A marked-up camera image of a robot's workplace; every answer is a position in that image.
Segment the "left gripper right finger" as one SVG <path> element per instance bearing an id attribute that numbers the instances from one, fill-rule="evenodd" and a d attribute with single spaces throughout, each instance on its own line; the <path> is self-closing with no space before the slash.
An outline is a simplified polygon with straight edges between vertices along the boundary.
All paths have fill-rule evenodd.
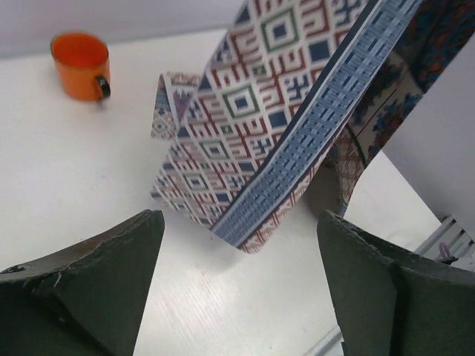
<path id="1" fill-rule="evenodd" d="M 474 273 L 374 236 L 331 211 L 318 246 L 345 355 L 473 355 Z"/>

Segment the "patterned placemat cloth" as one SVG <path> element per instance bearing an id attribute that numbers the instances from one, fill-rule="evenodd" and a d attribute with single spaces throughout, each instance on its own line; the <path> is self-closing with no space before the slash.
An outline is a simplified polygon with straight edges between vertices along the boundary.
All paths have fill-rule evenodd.
<path id="1" fill-rule="evenodd" d="M 160 76 L 151 196 L 249 254 L 322 165 L 346 208 L 473 33 L 472 1 L 245 1 L 202 73 Z"/>

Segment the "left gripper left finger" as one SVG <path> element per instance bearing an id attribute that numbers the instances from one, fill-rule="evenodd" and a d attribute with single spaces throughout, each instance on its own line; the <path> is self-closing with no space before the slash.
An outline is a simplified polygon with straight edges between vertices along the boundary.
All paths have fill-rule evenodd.
<path id="1" fill-rule="evenodd" d="M 3 355 L 132 355 L 164 234 L 145 210 L 1 272 Z"/>

